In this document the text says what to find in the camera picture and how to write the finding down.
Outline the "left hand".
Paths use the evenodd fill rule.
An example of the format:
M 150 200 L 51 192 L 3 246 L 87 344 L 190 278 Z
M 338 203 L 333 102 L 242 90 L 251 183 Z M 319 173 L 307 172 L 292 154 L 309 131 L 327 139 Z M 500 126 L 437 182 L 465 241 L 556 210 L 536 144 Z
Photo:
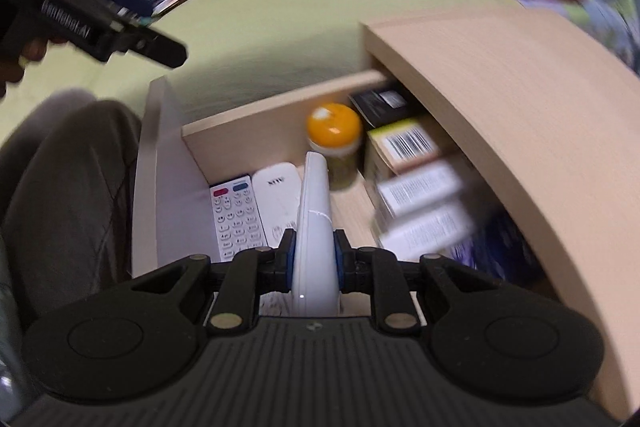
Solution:
M 0 98 L 6 96 L 9 84 L 20 83 L 25 74 L 26 65 L 41 62 L 47 54 L 50 44 L 62 46 L 67 40 L 63 38 L 37 38 L 26 43 L 20 53 L 1 52 L 0 62 Z

